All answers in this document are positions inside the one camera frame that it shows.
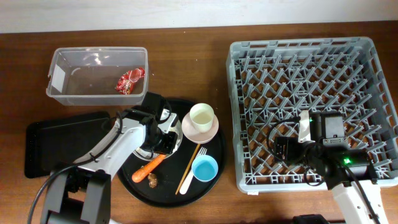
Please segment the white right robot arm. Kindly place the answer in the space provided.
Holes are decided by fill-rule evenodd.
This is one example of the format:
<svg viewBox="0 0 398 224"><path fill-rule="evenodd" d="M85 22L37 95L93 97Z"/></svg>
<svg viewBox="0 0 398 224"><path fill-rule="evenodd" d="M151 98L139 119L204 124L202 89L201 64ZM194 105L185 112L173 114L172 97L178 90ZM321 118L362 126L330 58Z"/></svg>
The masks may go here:
<svg viewBox="0 0 398 224"><path fill-rule="evenodd" d="M364 149L350 148L342 114L304 110L288 122L298 124L296 138L266 136L274 160L323 177L346 223L387 223L373 162Z"/></svg>

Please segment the cream plastic cup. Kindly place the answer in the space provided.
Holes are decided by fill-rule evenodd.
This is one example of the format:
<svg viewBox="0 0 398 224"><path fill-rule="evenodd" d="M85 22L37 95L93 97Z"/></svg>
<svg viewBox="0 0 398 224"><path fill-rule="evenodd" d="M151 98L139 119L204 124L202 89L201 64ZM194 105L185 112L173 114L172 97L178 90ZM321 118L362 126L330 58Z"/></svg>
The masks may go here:
<svg viewBox="0 0 398 224"><path fill-rule="evenodd" d="M189 117L194 128L200 133L205 133L211 129L215 113L210 105L197 103L190 109Z"/></svg>

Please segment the black rectangular tray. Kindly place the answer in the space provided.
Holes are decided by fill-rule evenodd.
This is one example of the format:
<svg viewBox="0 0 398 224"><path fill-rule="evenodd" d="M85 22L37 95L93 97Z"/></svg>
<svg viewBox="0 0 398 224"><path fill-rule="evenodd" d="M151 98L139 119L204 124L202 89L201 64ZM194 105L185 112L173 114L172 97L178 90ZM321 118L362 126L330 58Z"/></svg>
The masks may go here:
<svg viewBox="0 0 398 224"><path fill-rule="evenodd" d="M33 179L70 164L96 146L111 128L106 111L35 122L26 128L24 174Z"/></svg>

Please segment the orange carrot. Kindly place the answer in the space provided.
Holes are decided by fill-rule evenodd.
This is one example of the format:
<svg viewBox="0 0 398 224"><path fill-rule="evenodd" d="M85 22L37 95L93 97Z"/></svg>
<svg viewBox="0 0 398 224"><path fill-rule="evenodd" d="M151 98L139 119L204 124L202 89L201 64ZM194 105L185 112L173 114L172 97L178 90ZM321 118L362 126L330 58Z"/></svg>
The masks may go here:
<svg viewBox="0 0 398 224"><path fill-rule="evenodd" d="M164 159L166 158L165 154L159 154L155 159L150 161L144 167L141 167L135 173L133 173L131 179L133 182L138 183L142 181L145 177L147 177Z"/></svg>

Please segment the red crumpled snack wrapper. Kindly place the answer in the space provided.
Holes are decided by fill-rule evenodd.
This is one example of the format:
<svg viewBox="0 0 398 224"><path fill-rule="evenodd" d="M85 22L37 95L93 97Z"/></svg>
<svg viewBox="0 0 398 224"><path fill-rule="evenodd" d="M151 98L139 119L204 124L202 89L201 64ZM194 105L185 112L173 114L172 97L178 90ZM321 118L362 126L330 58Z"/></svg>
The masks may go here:
<svg viewBox="0 0 398 224"><path fill-rule="evenodd" d="M129 95L134 89L134 85L145 77L145 70L142 67L135 68L134 70L128 70L118 80L115 90L122 95Z"/></svg>

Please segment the wooden chopstick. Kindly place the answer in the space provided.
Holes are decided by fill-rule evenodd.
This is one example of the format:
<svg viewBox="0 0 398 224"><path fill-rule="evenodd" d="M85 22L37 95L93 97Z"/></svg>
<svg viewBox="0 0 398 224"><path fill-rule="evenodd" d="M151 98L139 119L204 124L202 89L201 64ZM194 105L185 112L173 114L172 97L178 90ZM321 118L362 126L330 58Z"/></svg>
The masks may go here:
<svg viewBox="0 0 398 224"><path fill-rule="evenodd" d="M190 168L190 166L191 166L191 164L192 164L192 162L193 162L193 160L194 160L194 158L195 158L195 156L196 156L196 154L197 154L197 152L198 152L198 150L200 148L200 145L201 144L197 144L197 146L196 146L196 148L195 148L195 150L194 150L194 152L192 154L192 157L191 157L191 159L190 159L190 161L189 161L189 163L187 165L187 168L185 169L185 172L184 172L184 174L183 174L183 176L182 176L182 178L180 180L180 183L179 183L179 185L178 185L178 187L177 187L177 189L175 191L175 195L178 194L178 192L179 192L179 190L180 190L180 188L181 188L181 186L183 184L183 181L185 180L185 178L186 178L186 176L188 174L189 168Z"/></svg>

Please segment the light blue plastic cup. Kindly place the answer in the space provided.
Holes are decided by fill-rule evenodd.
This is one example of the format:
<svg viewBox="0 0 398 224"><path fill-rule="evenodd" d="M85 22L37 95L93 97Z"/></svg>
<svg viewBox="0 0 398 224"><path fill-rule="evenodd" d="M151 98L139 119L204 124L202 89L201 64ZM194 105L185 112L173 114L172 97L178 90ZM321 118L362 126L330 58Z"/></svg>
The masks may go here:
<svg viewBox="0 0 398 224"><path fill-rule="evenodd" d="M218 163L209 155L198 156L192 163L192 172L200 182L209 182L218 173Z"/></svg>

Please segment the grey dishwasher rack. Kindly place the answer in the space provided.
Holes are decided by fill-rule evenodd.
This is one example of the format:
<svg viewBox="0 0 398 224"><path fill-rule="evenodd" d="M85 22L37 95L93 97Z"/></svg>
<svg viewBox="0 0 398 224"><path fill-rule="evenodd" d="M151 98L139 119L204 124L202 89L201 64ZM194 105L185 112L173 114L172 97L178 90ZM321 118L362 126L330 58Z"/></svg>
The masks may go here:
<svg viewBox="0 0 398 224"><path fill-rule="evenodd" d="M367 150L381 187L397 185L397 112L368 37L234 42L226 60L237 188L245 194L325 190L267 146L296 137L303 110L343 115L347 142Z"/></svg>

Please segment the pink plastic bowl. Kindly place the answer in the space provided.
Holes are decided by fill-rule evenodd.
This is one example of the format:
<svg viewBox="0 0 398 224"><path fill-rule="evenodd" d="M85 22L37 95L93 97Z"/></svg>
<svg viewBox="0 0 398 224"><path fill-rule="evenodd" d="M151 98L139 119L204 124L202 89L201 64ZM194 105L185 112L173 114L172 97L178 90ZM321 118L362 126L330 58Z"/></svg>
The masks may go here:
<svg viewBox="0 0 398 224"><path fill-rule="evenodd" d="M187 113L182 119L183 135L190 141L197 144L210 142L217 134L219 129L219 121L217 116L214 117L213 124L208 132L201 133L194 128L193 121Z"/></svg>

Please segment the white plastic fork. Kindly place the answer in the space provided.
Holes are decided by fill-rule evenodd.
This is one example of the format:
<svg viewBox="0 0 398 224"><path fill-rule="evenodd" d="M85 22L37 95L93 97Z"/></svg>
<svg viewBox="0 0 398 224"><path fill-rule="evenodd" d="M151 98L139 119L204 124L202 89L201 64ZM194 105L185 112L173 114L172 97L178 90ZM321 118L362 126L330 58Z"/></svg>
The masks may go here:
<svg viewBox="0 0 398 224"><path fill-rule="evenodd" d="M205 155L206 152L207 152L207 149L205 147L201 147L199 152L196 154L195 158ZM186 178L182 182L182 186L180 187L179 193L181 195L185 195L187 193L189 186L192 182L192 179L193 179L193 171L192 171L192 169L190 169L190 172L187 174Z"/></svg>

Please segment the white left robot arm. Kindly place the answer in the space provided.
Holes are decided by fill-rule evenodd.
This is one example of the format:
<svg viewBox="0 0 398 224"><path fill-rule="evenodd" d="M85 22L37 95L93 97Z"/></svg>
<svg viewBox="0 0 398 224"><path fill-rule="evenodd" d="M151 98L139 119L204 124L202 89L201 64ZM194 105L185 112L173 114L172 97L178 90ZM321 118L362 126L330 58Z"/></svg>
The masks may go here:
<svg viewBox="0 0 398 224"><path fill-rule="evenodd" d="M178 115L161 95L146 93L141 105L117 113L108 134L84 156L55 171L43 183L29 210L45 195L41 223L110 223L111 182L137 149L151 154L133 181L147 177L178 148Z"/></svg>

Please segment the grey plate with food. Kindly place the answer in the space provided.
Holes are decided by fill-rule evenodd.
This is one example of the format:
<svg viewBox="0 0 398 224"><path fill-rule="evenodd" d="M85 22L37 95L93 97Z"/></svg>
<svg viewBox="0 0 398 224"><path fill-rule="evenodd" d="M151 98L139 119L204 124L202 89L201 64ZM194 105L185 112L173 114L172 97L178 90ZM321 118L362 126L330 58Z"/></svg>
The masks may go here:
<svg viewBox="0 0 398 224"><path fill-rule="evenodd" d="M159 154L170 157L183 139L181 122L176 113L164 109L155 132L155 143L145 142L133 154L144 161L152 161Z"/></svg>

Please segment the round black serving tray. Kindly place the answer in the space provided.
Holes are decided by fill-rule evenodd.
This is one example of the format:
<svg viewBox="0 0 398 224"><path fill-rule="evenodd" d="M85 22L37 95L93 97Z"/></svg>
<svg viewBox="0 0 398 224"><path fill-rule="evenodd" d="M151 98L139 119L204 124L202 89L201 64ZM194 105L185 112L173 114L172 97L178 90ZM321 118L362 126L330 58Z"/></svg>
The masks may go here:
<svg viewBox="0 0 398 224"><path fill-rule="evenodd" d="M213 188L226 164L226 140L224 132L219 129L215 137L204 144L204 147L207 148L206 153L218 163L217 175L209 182L193 179L186 194L176 195L175 191L196 146L195 143L184 137L178 150L152 171L158 180L158 184L154 188L149 187L148 179L139 183L132 181L133 173L147 164L147 161L134 154L130 155L119 169L118 177L131 195L148 205L164 208L188 205L202 198Z"/></svg>

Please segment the brown food scrap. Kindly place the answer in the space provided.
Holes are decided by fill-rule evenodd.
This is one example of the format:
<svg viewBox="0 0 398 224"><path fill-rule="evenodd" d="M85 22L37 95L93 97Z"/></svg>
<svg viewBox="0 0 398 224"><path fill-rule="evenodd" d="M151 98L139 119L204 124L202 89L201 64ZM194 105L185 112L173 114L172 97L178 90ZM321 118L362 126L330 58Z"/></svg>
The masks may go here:
<svg viewBox="0 0 398 224"><path fill-rule="evenodd" d="M154 189L155 187L157 187L158 184L158 179L157 176L153 173L148 174L147 176L148 180L149 180L149 187Z"/></svg>

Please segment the clear plastic waste bin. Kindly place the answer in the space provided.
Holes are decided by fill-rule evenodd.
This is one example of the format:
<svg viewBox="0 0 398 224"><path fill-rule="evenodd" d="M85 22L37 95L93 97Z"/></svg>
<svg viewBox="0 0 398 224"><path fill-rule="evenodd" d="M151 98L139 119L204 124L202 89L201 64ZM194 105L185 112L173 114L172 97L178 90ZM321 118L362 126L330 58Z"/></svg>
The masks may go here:
<svg viewBox="0 0 398 224"><path fill-rule="evenodd" d="M137 68L149 72L143 47L59 48L50 64L46 94L65 106L139 105L148 91L148 76L128 95L115 89L126 72Z"/></svg>

